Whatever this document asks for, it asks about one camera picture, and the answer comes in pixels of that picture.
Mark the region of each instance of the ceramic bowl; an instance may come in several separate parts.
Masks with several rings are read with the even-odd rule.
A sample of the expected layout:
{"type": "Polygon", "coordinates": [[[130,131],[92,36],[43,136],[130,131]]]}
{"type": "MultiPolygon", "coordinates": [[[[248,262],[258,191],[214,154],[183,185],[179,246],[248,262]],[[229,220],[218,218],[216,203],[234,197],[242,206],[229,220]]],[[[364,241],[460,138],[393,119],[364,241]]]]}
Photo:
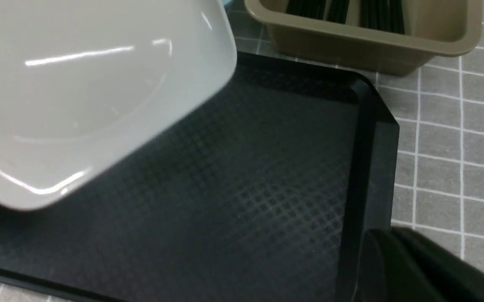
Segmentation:
{"type": "Polygon", "coordinates": [[[54,203],[219,91],[220,0],[0,0],[0,204],[54,203]]]}

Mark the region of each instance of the black chopstick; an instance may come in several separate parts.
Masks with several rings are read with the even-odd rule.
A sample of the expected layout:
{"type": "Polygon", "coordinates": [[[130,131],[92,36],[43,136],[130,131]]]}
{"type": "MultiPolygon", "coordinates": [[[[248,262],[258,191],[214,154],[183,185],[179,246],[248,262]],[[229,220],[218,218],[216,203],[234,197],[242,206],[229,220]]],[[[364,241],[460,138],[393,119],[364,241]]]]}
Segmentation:
{"type": "Polygon", "coordinates": [[[343,0],[341,9],[339,10],[337,22],[346,24],[346,17],[348,16],[349,0],[343,0]]]}
{"type": "Polygon", "coordinates": [[[368,0],[368,28],[378,29],[378,0],[368,0]]]}
{"type": "Polygon", "coordinates": [[[331,0],[331,6],[328,13],[328,21],[335,22],[339,2],[341,2],[341,0],[331,0]]]}
{"type": "Polygon", "coordinates": [[[404,12],[402,0],[389,0],[389,10],[391,12],[391,32],[404,34],[404,12]]]}
{"type": "Polygon", "coordinates": [[[326,0],[318,1],[318,14],[316,15],[316,19],[319,19],[319,20],[324,19],[325,9],[326,9],[326,0]]]}
{"type": "Polygon", "coordinates": [[[391,20],[389,19],[389,6],[387,0],[377,0],[378,2],[378,30],[390,31],[391,20]]]}
{"type": "Polygon", "coordinates": [[[368,28],[368,1],[369,0],[361,0],[361,27],[364,27],[365,29],[368,28]]]}

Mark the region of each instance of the chopsticks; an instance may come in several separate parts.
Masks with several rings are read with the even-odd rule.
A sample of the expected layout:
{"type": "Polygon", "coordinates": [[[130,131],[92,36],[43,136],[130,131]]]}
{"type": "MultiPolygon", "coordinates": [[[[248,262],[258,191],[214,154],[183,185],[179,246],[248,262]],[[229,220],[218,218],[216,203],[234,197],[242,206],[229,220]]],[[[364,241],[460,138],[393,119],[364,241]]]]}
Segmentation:
{"type": "Polygon", "coordinates": [[[328,21],[346,24],[349,0],[332,0],[329,9],[328,21]]]}
{"type": "Polygon", "coordinates": [[[389,0],[391,12],[391,32],[404,34],[404,12],[402,0],[389,0]]]}
{"type": "MultiPolygon", "coordinates": [[[[327,21],[345,24],[349,0],[330,0],[327,21]]],[[[289,0],[286,13],[323,20],[326,0],[289,0]]],[[[361,27],[404,34],[402,0],[361,0],[361,27]]]]}
{"type": "Polygon", "coordinates": [[[367,29],[404,34],[401,0],[361,0],[360,25],[367,29]]]}
{"type": "Polygon", "coordinates": [[[322,20],[324,18],[325,6],[326,0],[290,0],[286,8],[286,13],[322,20]]]}

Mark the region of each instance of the black object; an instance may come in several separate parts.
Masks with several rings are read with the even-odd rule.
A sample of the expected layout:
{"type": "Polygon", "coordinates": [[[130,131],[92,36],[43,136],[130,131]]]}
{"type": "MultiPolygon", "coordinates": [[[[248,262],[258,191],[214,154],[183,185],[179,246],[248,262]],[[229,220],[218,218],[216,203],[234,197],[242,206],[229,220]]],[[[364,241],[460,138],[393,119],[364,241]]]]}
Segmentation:
{"type": "Polygon", "coordinates": [[[361,27],[404,34],[401,0],[361,0],[361,27]]]}
{"type": "Polygon", "coordinates": [[[391,32],[404,34],[404,12],[402,0],[389,0],[389,10],[391,12],[391,32]]]}
{"type": "Polygon", "coordinates": [[[348,8],[349,0],[332,0],[328,14],[328,21],[345,24],[348,8]]]}
{"type": "Polygon", "coordinates": [[[378,29],[378,0],[368,0],[368,28],[378,29]]]}
{"type": "Polygon", "coordinates": [[[0,208],[0,281],[76,302],[351,301],[399,127],[359,74],[238,54],[230,83],[58,204],[0,208]]]}
{"type": "Polygon", "coordinates": [[[484,273],[406,228],[366,233],[359,302],[484,302],[484,273]]]}
{"type": "Polygon", "coordinates": [[[378,29],[380,31],[391,30],[391,18],[389,16],[389,6],[387,0],[377,0],[378,2],[378,29]]]}
{"type": "Polygon", "coordinates": [[[370,0],[361,0],[361,14],[360,14],[360,23],[361,27],[364,27],[365,29],[370,28],[369,27],[369,16],[368,12],[370,11],[369,8],[369,2],[370,0]]]}

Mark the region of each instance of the textured tray surface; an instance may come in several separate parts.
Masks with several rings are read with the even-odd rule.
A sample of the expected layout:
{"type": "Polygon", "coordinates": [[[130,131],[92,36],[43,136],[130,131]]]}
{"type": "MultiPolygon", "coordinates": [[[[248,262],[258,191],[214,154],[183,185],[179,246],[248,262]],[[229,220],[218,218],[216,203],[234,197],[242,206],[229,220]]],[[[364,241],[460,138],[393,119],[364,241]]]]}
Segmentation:
{"type": "Polygon", "coordinates": [[[329,301],[357,105],[239,68],[188,118],[51,208],[0,211],[0,268],[130,302],[329,301]]]}

